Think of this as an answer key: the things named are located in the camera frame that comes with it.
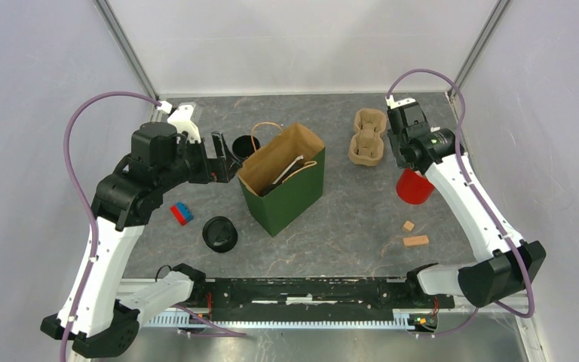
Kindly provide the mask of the black coffee cup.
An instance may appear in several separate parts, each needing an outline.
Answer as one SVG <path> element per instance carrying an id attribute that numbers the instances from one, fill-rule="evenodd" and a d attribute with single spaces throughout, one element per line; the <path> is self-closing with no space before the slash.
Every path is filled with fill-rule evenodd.
<path id="1" fill-rule="evenodd" d="M 260 197 L 265 197 L 266 195 L 268 195 L 269 193 L 271 193 L 272 191 L 274 191 L 276 188 L 278 188 L 279 186 L 281 186 L 281 183 L 276 183 L 276 184 L 271 184 L 266 186 L 264 189 L 261 190 L 261 192 L 259 193 Z"/>
<path id="2" fill-rule="evenodd" d="M 243 135 L 234 140 L 231 145 L 233 155 L 244 161 L 260 148 L 259 140 L 252 135 Z"/>

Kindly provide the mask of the green paper bag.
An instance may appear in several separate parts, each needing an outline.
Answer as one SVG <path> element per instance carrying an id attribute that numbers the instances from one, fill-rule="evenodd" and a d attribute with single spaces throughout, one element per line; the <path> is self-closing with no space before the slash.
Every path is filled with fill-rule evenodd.
<path id="1" fill-rule="evenodd" d="M 281 186 L 260 197 L 297 156 L 298 161 L 279 182 Z M 252 217 L 274 237 L 314 204 L 324 187 L 326 146 L 300 123 L 291 124 L 256 150 L 237 172 Z"/>

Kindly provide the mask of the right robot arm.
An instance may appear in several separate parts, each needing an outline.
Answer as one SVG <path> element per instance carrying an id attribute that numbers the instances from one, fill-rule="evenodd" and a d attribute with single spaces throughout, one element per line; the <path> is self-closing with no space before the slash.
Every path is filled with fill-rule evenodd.
<path id="1" fill-rule="evenodd" d="M 407 274 L 407 302 L 423 308 L 438 294 L 463 296 L 482 308 L 527 290 L 547 257 L 527 242 L 493 204 L 455 134 L 433 130 L 412 98 L 386 101 L 388 137 L 398 167 L 422 176 L 445 199 L 466 234 L 475 262 L 418 267 Z"/>

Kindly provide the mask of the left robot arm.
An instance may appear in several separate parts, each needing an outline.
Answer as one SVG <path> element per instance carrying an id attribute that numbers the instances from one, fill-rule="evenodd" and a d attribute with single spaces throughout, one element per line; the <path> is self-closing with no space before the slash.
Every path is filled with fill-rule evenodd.
<path id="1" fill-rule="evenodd" d="M 216 151 L 188 130 L 166 122 L 148 122 L 136 130 L 130 152 L 102 179 L 87 215 L 93 220 L 75 284 L 63 308 L 41 322 L 49 337 L 68 340 L 88 359 L 118 357 L 139 329 L 161 312 L 185 303 L 198 307 L 208 288 L 202 271 L 186 264 L 162 279 L 119 297 L 127 261 L 164 195 L 183 183 L 228 183 L 240 167 L 224 136 L 212 132 Z"/>

